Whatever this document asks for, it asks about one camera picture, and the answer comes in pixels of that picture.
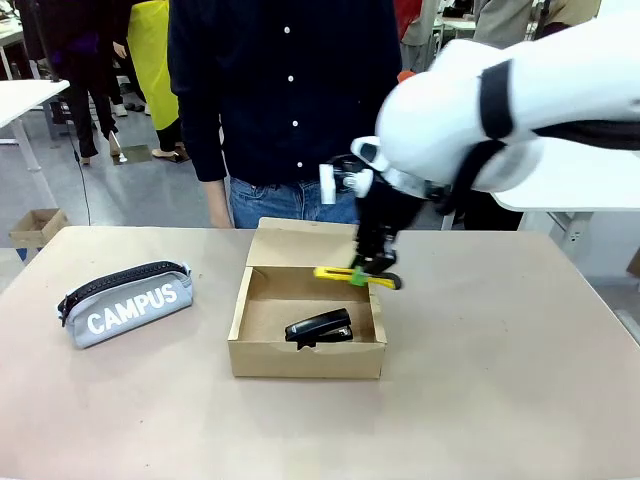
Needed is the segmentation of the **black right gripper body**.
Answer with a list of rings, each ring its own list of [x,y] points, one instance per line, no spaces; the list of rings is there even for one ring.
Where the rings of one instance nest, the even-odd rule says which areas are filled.
[[[384,181],[375,180],[368,193],[356,200],[359,227],[356,253],[362,256],[389,254],[401,230],[407,229],[426,200],[403,193]]]

